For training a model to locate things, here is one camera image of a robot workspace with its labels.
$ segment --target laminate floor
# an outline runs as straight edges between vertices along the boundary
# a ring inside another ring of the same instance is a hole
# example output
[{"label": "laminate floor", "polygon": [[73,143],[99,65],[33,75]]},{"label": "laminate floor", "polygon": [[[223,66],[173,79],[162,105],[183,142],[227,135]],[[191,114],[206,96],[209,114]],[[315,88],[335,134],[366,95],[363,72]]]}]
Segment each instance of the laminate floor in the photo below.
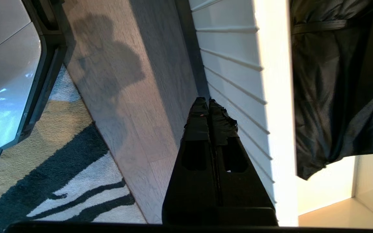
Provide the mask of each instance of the laminate floor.
[{"label": "laminate floor", "polygon": [[197,96],[175,4],[65,0],[65,63],[149,223],[161,207]]}]

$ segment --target zebra print rug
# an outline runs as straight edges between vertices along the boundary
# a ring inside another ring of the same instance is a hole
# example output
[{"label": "zebra print rug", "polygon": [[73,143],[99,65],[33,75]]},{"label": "zebra print rug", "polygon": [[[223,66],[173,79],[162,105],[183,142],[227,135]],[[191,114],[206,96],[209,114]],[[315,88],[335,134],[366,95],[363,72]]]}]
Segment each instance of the zebra print rug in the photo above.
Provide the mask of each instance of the zebra print rug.
[{"label": "zebra print rug", "polygon": [[146,223],[65,68],[31,136],[0,158],[0,232],[26,220]]}]

